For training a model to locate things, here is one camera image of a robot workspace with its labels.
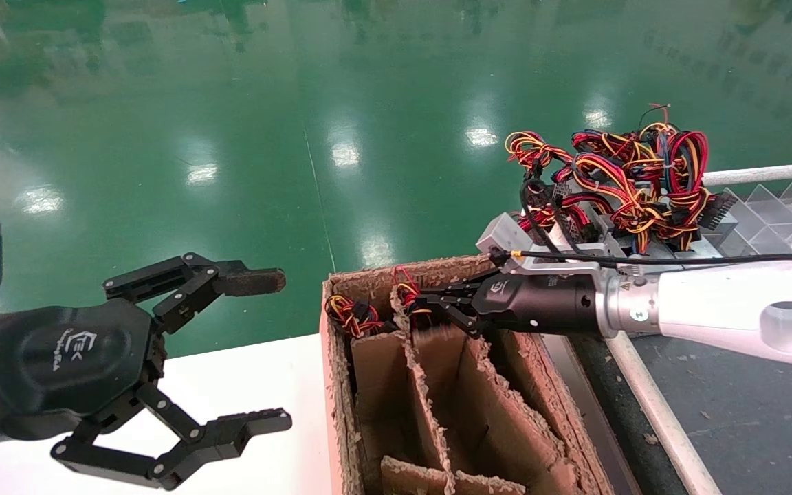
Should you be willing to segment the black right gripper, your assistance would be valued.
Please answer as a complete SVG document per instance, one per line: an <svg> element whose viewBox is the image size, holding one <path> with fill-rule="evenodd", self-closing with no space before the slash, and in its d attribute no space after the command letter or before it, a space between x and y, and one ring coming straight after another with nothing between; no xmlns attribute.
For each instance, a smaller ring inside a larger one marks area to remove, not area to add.
<svg viewBox="0 0 792 495"><path fill-rule="evenodd" d="M594 335L596 295L590 276L481 272L425 289L425 307L440 307L469 338L490 330Z"/></svg>

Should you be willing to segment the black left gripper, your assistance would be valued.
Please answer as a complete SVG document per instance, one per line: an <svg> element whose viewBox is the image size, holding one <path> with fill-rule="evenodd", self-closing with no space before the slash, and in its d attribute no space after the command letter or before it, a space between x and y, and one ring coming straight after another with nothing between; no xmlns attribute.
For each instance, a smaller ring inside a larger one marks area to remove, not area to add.
<svg viewBox="0 0 792 495"><path fill-rule="evenodd" d="M292 428L292 416L268 408L200 425L155 383L135 385L152 332L175 333L220 296L276 294L286 282L279 267L188 252L108 279L100 306L0 314L0 441L73 431L51 450L66 469L164 491L204 465L241 457L250 439ZM157 297L152 317L134 305ZM94 444L143 408L178 437L169 451L151 457Z"/></svg>

